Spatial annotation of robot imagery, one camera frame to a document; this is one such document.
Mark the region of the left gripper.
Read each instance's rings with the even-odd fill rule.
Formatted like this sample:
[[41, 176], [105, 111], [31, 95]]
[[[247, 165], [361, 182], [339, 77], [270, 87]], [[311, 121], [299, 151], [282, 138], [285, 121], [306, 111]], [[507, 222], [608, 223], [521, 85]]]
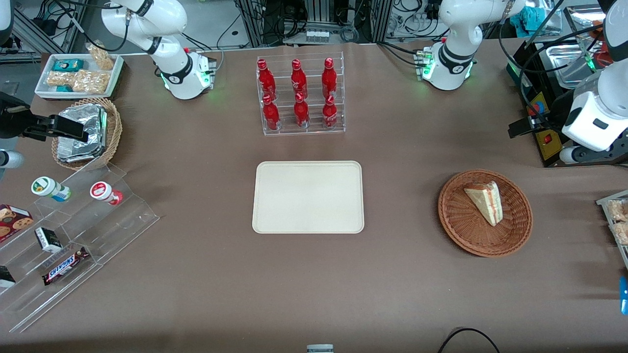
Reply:
[[551, 129], [562, 132], [563, 126], [567, 122], [568, 114], [573, 103], [573, 92], [567, 92], [556, 96], [553, 101], [546, 105], [547, 111], [542, 113], [543, 118], [539, 122], [537, 119], [519, 119], [509, 124], [509, 138], [517, 138], [526, 134], [538, 132], [542, 129]]

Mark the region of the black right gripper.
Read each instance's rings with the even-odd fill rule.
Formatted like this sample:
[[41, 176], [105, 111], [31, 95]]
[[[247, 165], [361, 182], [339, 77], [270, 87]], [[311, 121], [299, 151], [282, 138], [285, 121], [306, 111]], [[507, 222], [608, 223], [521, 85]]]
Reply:
[[48, 137], [70, 138], [87, 143], [88, 133], [84, 125], [63, 116], [51, 116], [51, 128], [47, 125], [31, 125], [30, 105], [20, 99], [0, 93], [0, 138], [30, 138], [45, 141]]

